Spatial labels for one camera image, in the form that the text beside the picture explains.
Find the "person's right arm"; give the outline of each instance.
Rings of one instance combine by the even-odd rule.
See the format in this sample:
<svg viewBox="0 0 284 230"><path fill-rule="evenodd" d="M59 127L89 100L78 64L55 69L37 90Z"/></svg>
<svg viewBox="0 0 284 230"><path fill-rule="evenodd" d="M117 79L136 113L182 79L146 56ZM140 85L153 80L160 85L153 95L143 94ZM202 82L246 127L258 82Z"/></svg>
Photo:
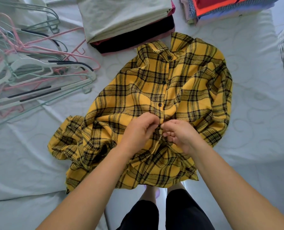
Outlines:
<svg viewBox="0 0 284 230"><path fill-rule="evenodd" d="M284 230L284 215L249 185L183 120L161 125L168 141L195 162L201 177L234 230Z"/></svg>

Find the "yellow plaid shirt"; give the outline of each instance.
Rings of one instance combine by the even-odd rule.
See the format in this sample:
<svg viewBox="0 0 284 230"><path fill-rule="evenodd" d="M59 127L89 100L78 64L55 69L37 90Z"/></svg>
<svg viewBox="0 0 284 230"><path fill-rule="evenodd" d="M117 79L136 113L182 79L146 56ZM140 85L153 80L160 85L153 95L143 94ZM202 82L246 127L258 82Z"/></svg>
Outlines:
<svg viewBox="0 0 284 230"><path fill-rule="evenodd" d="M223 54L199 38L172 33L171 50L156 41L138 47L88 113L69 116L48 144L54 157L71 159L66 174L72 191L121 140L129 122L144 112L190 122L214 146L230 118L232 78ZM169 187L198 180L193 160L162 136L158 127L124 169L116 188L138 184Z"/></svg>

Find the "person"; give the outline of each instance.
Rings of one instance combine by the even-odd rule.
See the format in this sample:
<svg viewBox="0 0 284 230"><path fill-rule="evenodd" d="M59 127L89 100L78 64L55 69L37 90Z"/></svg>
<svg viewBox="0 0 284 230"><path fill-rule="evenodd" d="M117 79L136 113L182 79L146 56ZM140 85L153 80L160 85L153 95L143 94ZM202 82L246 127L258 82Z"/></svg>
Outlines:
<svg viewBox="0 0 284 230"><path fill-rule="evenodd" d="M114 187L132 156L143 148L159 126L159 118L146 112L133 119L121 142L39 225L45 229L95 229ZM284 215L251 187L183 120L161 125L163 136L192 157L201 177L234 230L284 230ZM119 230L158 229L155 189L147 187L123 219ZM206 214L181 183L168 188L166 229L214 229Z"/></svg>

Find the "black pants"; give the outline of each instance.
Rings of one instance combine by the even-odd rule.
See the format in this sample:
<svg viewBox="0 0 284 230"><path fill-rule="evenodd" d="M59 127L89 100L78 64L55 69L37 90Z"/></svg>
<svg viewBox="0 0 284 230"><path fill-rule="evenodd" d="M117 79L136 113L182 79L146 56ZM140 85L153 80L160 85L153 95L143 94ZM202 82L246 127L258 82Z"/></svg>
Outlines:
<svg viewBox="0 0 284 230"><path fill-rule="evenodd" d="M158 230L159 210L146 200L138 201L117 230ZM210 220L185 189L172 190L166 198L166 230L213 230Z"/></svg>

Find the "forearm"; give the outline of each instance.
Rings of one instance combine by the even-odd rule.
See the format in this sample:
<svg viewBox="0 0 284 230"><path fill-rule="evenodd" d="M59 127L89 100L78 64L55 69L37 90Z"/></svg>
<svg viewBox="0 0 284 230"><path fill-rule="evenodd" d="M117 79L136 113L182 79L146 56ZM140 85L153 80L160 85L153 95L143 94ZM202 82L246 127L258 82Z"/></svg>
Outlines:
<svg viewBox="0 0 284 230"><path fill-rule="evenodd" d="M234 230L284 229L284 215L211 147L192 154L192 158Z"/></svg>
<svg viewBox="0 0 284 230"><path fill-rule="evenodd" d="M128 154L112 149L105 159L41 223L40 229L95 229L115 185L129 161Z"/></svg>

